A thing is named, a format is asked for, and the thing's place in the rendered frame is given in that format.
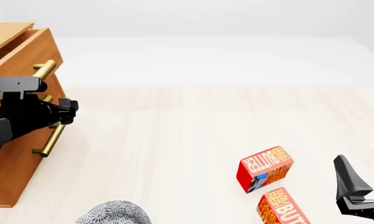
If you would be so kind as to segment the grey patterned bowl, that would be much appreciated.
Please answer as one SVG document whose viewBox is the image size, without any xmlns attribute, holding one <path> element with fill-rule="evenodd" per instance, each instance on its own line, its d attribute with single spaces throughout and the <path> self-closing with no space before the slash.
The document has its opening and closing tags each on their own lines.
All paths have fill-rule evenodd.
<svg viewBox="0 0 374 224">
<path fill-rule="evenodd" d="M 75 224 L 152 224 L 152 221 L 139 205 L 114 200 L 91 208 Z"/>
</svg>

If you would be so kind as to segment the red butter box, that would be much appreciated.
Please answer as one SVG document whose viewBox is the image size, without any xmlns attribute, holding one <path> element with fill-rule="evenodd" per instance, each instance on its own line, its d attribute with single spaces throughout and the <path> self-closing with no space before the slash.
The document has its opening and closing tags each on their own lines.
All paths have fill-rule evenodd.
<svg viewBox="0 0 374 224">
<path fill-rule="evenodd" d="M 273 147 L 240 160 L 236 179 L 248 194 L 285 178 L 293 164 L 282 147 Z"/>
<path fill-rule="evenodd" d="M 264 194 L 256 210 L 263 224 L 311 224 L 284 187 Z"/>
</svg>

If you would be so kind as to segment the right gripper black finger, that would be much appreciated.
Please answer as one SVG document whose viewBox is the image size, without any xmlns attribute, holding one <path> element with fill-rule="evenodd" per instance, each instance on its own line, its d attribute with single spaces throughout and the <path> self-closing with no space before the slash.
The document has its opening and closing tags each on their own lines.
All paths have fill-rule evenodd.
<svg viewBox="0 0 374 224">
<path fill-rule="evenodd" d="M 363 197 L 373 191 L 373 188 L 355 172 L 344 155 L 338 155 L 334 159 L 334 167 L 337 178 L 336 200 L 349 196 Z"/>
</svg>

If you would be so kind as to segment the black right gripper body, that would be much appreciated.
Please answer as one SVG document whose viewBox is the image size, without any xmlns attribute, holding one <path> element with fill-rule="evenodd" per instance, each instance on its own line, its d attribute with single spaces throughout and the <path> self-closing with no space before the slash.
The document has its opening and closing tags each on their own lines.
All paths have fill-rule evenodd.
<svg viewBox="0 0 374 224">
<path fill-rule="evenodd" d="M 374 221 L 374 200 L 367 200 L 364 196 L 336 197 L 337 206 L 343 215 L 357 216 Z"/>
</svg>

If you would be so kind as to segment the flat plate on black stalk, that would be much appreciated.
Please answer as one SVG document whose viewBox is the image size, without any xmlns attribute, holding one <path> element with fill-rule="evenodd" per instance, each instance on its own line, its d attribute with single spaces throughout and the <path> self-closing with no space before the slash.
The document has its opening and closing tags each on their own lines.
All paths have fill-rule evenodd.
<svg viewBox="0 0 374 224">
<path fill-rule="evenodd" d="M 8 93 L 17 93 L 20 100 L 25 93 L 42 93 L 47 90 L 47 84 L 39 77 L 0 77 L 0 95 L 3 100 Z"/>
</svg>

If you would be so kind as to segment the wooden drawer front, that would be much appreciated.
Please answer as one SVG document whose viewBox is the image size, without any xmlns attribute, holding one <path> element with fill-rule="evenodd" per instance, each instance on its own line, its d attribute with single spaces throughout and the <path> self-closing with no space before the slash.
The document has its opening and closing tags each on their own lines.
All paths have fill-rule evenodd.
<svg viewBox="0 0 374 224">
<path fill-rule="evenodd" d="M 0 188 L 6 195 L 20 197 L 29 183 L 42 160 L 32 150 L 43 148 L 53 132 L 50 126 L 5 143 L 1 148 Z"/>
<path fill-rule="evenodd" d="M 51 103 L 58 104 L 59 98 L 65 98 L 66 94 L 64 93 L 60 82 L 57 79 L 56 74 L 52 73 L 47 78 L 45 78 L 44 82 L 47 84 L 47 89 L 43 93 L 37 93 L 39 98 L 43 100 L 46 96 L 52 96 Z"/>
</svg>

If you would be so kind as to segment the wooden drawer with open box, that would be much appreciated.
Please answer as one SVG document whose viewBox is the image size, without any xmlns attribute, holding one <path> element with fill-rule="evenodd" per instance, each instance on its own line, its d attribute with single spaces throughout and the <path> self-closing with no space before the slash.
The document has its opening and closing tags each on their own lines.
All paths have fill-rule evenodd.
<svg viewBox="0 0 374 224">
<path fill-rule="evenodd" d="M 0 50 L 0 77 L 31 76 L 33 65 L 50 59 L 63 63 L 50 29 L 29 29 Z"/>
</svg>

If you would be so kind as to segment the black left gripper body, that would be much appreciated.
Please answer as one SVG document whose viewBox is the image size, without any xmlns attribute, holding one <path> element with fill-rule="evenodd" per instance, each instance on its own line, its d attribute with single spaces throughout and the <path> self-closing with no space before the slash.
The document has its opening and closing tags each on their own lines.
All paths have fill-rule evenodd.
<svg viewBox="0 0 374 224">
<path fill-rule="evenodd" d="M 70 98 L 59 98 L 58 103 L 59 107 L 62 108 L 60 110 L 61 124 L 72 124 L 79 109 L 78 101 Z"/>
</svg>

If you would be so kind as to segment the wooden cabinet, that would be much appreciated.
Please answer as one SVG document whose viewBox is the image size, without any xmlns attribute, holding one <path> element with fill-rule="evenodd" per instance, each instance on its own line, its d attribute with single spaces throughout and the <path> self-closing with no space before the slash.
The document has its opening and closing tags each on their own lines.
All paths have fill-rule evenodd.
<svg viewBox="0 0 374 224">
<path fill-rule="evenodd" d="M 65 93 L 55 71 L 63 63 L 48 28 L 36 29 L 31 22 L 0 22 L 0 77 L 32 76 L 44 64 L 52 67 L 42 100 L 58 103 Z M 0 150 L 0 207 L 13 207 L 38 168 L 42 156 L 34 149 L 49 149 L 59 138 L 55 126 L 42 128 L 3 145 Z"/>
</svg>

